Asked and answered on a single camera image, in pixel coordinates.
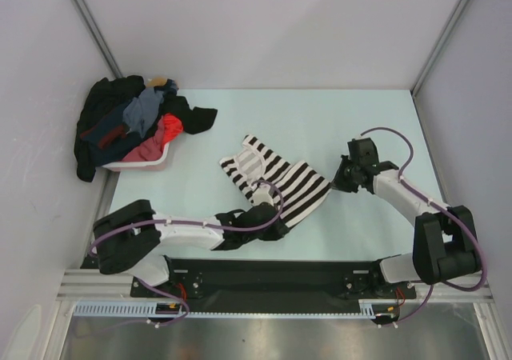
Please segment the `black white striped tank top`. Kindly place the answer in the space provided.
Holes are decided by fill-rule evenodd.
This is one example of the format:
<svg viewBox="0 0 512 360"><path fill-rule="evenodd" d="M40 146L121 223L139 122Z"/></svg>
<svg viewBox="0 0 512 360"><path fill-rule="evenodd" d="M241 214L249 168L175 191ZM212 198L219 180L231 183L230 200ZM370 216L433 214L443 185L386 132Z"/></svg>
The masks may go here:
<svg viewBox="0 0 512 360"><path fill-rule="evenodd" d="M252 134L244 137L240 152L222 158L219 165L253 206L269 188L257 185L257 180L276 186L280 193L272 194L273 203L282 209L281 220L290 229L319 208L331 191L330 182L307 162L288 162Z"/></svg>

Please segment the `navy maroon garment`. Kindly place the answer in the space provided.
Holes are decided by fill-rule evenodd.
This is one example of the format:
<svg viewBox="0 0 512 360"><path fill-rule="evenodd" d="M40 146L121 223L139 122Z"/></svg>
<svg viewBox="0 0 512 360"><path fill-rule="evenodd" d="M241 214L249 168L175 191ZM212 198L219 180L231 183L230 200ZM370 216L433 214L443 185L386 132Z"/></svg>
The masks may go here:
<svg viewBox="0 0 512 360"><path fill-rule="evenodd" d="M95 166L104 166L118 162L142 142L138 133L130 133L123 122L122 106L117 106L92 128L82 132L79 137L86 143L91 160Z"/></svg>

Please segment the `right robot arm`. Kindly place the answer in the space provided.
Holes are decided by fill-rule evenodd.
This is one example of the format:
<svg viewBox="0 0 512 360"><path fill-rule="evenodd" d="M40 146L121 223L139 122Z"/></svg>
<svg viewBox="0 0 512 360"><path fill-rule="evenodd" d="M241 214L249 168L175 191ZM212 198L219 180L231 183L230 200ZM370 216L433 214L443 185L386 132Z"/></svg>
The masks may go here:
<svg viewBox="0 0 512 360"><path fill-rule="evenodd" d="M378 271L369 276L370 290L387 297L406 281L442 283L464 292L480 289L487 269L470 210L437 202L409 184L405 167L380 160L371 138L349 141L348 151L341 156L333 189L364 189L389 203L414 229L412 252L377 261Z"/></svg>

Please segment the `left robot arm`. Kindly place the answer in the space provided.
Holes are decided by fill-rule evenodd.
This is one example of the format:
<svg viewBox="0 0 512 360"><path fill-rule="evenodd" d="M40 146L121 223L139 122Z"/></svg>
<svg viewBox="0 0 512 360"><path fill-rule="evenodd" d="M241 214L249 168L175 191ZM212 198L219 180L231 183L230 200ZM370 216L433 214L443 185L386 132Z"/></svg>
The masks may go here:
<svg viewBox="0 0 512 360"><path fill-rule="evenodd" d="M101 274L130 274L166 296L175 290L177 277L161 249L237 250L254 240L277 241L289 232L281 211L265 202L199 221L159 214L142 199L94 223L89 253L98 260Z"/></svg>

